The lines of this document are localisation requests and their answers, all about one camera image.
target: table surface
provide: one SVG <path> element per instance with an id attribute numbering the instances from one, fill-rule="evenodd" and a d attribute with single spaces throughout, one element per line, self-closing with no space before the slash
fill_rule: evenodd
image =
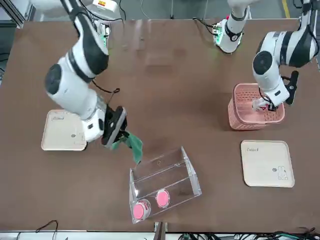
<path id="1" fill-rule="evenodd" d="M 25 23 L 0 88 L 0 230 L 34 230 L 53 219 L 60 230 L 153 231 L 156 221 L 175 232 L 319 229 L 316 62 L 299 70 L 295 103 L 282 124 L 232 131 L 228 122 L 233 87 L 254 82 L 252 60 L 265 33 L 297 27 L 293 19 L 249 20 L 243 43 L 227 55 L 193 20 L 112 24 L 109 68 L 96 81 L 121 89 L 111 106 L 127 109 L 128 129 L 144 142 L 143 160 L 184 146 L 202 189 L 202 196 L 132 224 L 129 168 L 135 164 L 128 148 L 111 152 L 96 141 L 82 152 L 41 149 L 47 113 L 59 108 L 46 95 L 44 78 L 77 35 L 71 22 Z M 292 70 L 281 67 L 286 76 Z M 247 186 L 243 140 L 286 141 L 295 186 Z"/>

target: plastic basket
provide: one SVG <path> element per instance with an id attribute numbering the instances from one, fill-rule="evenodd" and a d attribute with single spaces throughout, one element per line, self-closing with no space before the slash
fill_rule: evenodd
<path id="1" fill-rule="evenodd" d="M 283 103 L 276 111 L 254 111 L 252 102 L 260 98 L 257 83 L 239 83 L 228 105 L 229 123 L 234 130 L 259 130 L 269 124 L 281 123 L 285 118 Z"/>

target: square plate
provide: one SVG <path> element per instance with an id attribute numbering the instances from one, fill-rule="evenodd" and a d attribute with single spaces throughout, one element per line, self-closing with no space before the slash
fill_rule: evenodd
<path id="1" fill-rule="evenodd" d="M 87 141 L 81 119 L 66 110 L 55 109 L 46 116 L 41 147 L 45 151 L 82 151 Z"/>
<path id="2" fill-rule="evenodd" d="M 243 177 L 248 186 L 292 188 L 295 185 L 286 142 L 244 140 L 241 158 Z"/>

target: green towel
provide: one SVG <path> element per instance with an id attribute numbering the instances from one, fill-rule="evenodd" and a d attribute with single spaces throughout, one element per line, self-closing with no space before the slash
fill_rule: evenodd
<path id="1" fill-rule="evenodd" d="M 142 155 L 143 155 L 142 153 L 143 143 L 135 135 L 131 134 L 128 131 L 127 133 L 129 134 L 129 136 L 128 137 L 122 136 L 119 139 L 119 141 L 114 142 L 111 146 L 111 150 L 116 150 L 119 147 L 120 143 L 124 143 L 132 150 L 134 162 L 136 164 L 139 164 L 142 160 Z"/>

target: pink disc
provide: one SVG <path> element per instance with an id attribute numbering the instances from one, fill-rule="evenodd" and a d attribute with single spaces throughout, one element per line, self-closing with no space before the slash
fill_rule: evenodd
<path id="1" fill-rule="evenodd" d="M 159 207 L 167 207 L 169 204 L 169 193 L 165 190 L 159 191 L 156 195 L 156 202 Z"/>
<path id="2" fill-rule="evenodd" d="M 136 204 L 133 207 L 133 216 L 135 219 L 141 220 L 144 217 L 145 210 L 140 204 Z"/>

